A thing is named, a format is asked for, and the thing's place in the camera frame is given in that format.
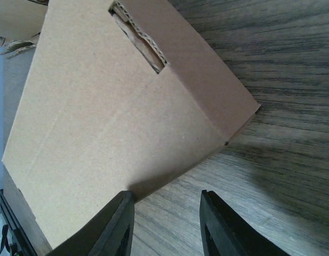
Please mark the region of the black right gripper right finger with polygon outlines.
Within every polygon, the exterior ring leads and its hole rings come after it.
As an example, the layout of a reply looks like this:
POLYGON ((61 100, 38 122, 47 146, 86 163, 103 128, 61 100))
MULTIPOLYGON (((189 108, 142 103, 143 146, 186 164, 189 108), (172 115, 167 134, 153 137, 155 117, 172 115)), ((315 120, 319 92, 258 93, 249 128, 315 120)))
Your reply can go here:
POLYGON ((201 192, 199 217, 204 255, 288 255, 258 233, 214 191, 201 192))

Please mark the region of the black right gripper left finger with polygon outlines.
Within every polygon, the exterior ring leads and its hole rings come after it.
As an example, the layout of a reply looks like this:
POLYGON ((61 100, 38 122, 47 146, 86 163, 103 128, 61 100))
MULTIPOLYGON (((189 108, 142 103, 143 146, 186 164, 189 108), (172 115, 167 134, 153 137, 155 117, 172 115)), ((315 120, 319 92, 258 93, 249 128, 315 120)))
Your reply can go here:
POLYGON ((121 191, 48 255, 130 255, 134 220, 134 195, 128 190, 121 191))

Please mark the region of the brown cardboard box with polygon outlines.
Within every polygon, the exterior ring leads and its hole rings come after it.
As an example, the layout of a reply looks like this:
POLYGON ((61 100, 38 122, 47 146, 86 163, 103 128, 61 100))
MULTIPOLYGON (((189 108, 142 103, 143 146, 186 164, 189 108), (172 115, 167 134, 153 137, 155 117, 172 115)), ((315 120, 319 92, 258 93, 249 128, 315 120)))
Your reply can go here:
POLYGON ((168 1, 50 1, 3 163, 52 249, 118 192, 143 199, 259 104, 168 1))

